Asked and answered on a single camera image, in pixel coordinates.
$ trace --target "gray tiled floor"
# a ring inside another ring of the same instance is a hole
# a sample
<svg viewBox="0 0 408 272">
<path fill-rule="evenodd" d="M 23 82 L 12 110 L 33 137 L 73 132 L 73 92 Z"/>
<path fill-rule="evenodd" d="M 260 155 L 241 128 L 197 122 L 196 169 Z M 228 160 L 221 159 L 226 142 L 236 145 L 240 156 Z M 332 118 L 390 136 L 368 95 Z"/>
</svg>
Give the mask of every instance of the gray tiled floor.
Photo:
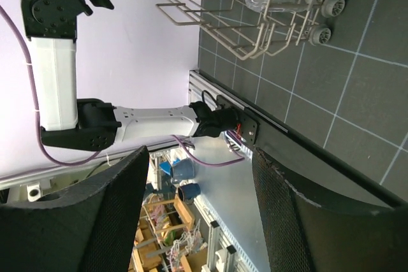
<svg viewBox="0 0 408 272">
<path fill-rule="evenodd" d="M 235 92 L 408 200 L 406 0 L 346 1 L 343 14 L 326 21 L 333 29 L 326 46 L 306 43 L 241 61 L 205 34 L 199 67 L 214 76 L 214 65 L 216 80 L 233 83 Z M 220 16 L 233 25 L 258 21 L 239 3 Z"/>
</svg>

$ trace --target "black mesh panel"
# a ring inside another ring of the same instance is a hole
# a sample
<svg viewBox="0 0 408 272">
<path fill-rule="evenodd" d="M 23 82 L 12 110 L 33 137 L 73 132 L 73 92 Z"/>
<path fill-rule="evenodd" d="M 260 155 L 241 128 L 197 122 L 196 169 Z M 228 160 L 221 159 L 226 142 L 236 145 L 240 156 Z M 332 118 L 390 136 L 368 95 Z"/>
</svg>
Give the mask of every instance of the black mesh panel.
<svg viewBox="0 0 408 272">
<path fill-rule="evenodd" d="M 1 271 L 126 272 L 148 169 L 143 147 L 43 201 L 0 205 Z"/>
<path fill-rule="evenodd" d="M 252 171 L 271 271 L 312 271 L 293 190 L 284 182 L 279 166 L 257 150 Z"/>
</svg>

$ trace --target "white cable tie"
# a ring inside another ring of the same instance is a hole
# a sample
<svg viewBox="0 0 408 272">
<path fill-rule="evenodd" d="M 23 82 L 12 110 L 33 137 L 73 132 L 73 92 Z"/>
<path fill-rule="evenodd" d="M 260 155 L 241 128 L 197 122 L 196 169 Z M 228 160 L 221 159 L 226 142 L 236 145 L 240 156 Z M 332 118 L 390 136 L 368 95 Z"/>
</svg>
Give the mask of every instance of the white cable tie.
<svg viewBox="0 0 408 272">
<path fill-rule="evenodd" d="M 111 167 L 112 165 L 110 164 L 109 161 L 109 155 L 106 153 L 106 163 L 108 164 L 109 167 Z"/>
</svg>

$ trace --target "rack wheel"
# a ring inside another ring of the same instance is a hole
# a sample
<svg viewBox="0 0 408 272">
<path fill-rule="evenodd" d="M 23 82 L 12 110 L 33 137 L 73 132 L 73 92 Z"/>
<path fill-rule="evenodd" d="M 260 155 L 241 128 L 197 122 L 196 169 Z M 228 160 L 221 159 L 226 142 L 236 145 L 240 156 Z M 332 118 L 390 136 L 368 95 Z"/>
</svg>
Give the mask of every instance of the rack wheel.
<svg viewBox="0 0 408 272">
<path fill-rule="evenodd" d="M 309 42 L 313 46 L 324 45 L 332 36 L 332 30 L 327 25 L 319 25 L 310 30 Z"/>
<path fill-rule="evenodd" d="M 346 6 L 345 0 L 324 0 L 321 6 L 321 14 L 326 17 L 339 16 Z"/>
</svg>

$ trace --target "floor tile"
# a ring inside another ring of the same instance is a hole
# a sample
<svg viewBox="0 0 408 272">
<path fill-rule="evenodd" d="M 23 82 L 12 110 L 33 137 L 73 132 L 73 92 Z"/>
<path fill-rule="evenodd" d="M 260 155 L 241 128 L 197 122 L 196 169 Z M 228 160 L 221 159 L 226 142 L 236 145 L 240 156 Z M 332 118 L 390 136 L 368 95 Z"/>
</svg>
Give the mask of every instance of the floor tile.
<svg viewBox="0 0 408 272">
<path fill-rule="evenodd" d="M 237 1 L 221 0 L 220 8 L 225 11 L 219 13 L 220 16 L 226 17 L 229 20 L 241 21 L 243 6 Z"/>
<path fill-rule="evenodd" d="M 305 45 L 295 92 L 335 112 L 354 55 L 327 47 Z"/>
<path fill-rule="evenodd" d="M 242 22 L 250 25 L 257 25 L 259 22 L 259 13 L 252 11 L 246 6 L 242 7 Z"/>
<path fill-rule="evenodd" d="M 277 55 L 265 56 L 262 77 L 292 91 L 302 46 L 289 45 Z"/>
<path fill-rule="evenodd" d="M 289 98 L 290 93 L 267 81 L 261 80 L 256 105 L 283 121 L 288 108 Z"/>
<path fill-rule="evenodd" d="M 200 30 L 200 46 L 215 52 L 217 48 L 217 42 L 216 40 L 211 37 L 207 32 L 205 32 L 203 29 Z"/>
<path fill-rule="evenodd" d="M 408 64 L 406 0 L 379 0 L 361 46 L 363 54 Z"/>
<path fill-rule="evenodd" d="M 376 182 L 390 165 L 396 148 L 336 118 L 326 149 Z"/>
<path fill-rule="evenodd" d="M 219 10 L 220 0 L 202 0 L 201 5 L 208 10 Z"/>
<path fill-rule="evenodd" d="M 382 186 L 408 201 L 408 153 L 400 152 Z"/>
<path fill-rule="evenodd" d="M 228 37 L 230 39 L 233 39 L 233 38 L 237 38 L 238 36 L 236 34 L 231 34 L 230 33 Z M 224 47 L 221 43 L 218 43 L 217 55 L 219 55 L 220 57 L 226 59 L 229 62 L 235 63 L 236 56 L 233 53 L 231 53 L 229 48 Z"/>
<path fill-rule="evenodd" d="M 258 89 L 259 77 L 249 73 L 241 68 L 235 69 L 233 90 L 248 99 L 255 102 L 256 91 Z"/>
<path fill-rule="evenodd" d="M 339 115 L 401 144 L 408 131 L 408 69 L 358 57 Z"/>
<path fill-rule="evenodd" d="M 356 51 L 374 0 L 346 0 L 342 14 L 326 20 L 333 31 L 330 44 Z"/>
<path fill-rule="evenodd" d="M 198 68 L 210 76 L 214 76 L 215 55 L 200 48 L 200 56 L 198 57 Z"/>
<path fill-rule="evenodd" d="M 263 55 L 260 55 L 255 59 L 246 59 L 244 61 L 237 59 L 237 66 L 245 68 L 246 70 L 249 70 L 256 75 L 259 75 L 261 73 L 262 62 L 264 61 L 263 58 Z"/>
<path fill-rule="evenodd" d="M 319 146 L 323 146 L 332 119 L 333 115 L 293 96 L 286 124 Z"/>
<path fill-rule="evenodd" d="M 215 79 L 225 86 L 232 88 L 235 65 L 217 57 L 215 60 Z"/>
</svg>

